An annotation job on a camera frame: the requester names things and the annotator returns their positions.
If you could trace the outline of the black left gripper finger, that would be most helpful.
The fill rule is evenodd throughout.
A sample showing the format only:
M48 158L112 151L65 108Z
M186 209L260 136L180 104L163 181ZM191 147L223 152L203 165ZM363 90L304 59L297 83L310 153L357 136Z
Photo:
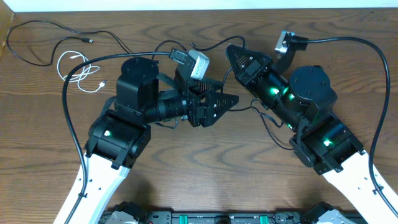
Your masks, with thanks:
M205 93L205 118L203 126L214 125L228 110L239 102L238 95L208 91Z
M219 90L221 87L221 81L206 77L202 80L192 79L189 84L189 90L195 95L201 95L208 90Z

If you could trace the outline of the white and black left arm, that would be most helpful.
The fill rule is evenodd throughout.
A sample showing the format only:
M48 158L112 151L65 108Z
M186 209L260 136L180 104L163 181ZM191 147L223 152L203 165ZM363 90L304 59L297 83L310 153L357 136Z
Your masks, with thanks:
M56 223L97 223L113 193L127 177L151 139L151 124L168 119L208 127L239 101L221 92L221 82L192 78L195 62L180 61L175 78L161 73L145 57L126 60L116 82L116 95L103 106L77 146L80 168Z

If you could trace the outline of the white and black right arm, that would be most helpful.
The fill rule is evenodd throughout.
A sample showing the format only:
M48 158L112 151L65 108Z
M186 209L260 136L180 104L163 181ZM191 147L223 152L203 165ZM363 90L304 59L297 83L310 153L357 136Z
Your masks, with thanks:
M235 78L295 134L289 143L300 161L338 189L367 223L397 223L397 194L359 139L333 113L337 94L318 65L283 73L306 43L276 49L278 61L237 45L226 48Z

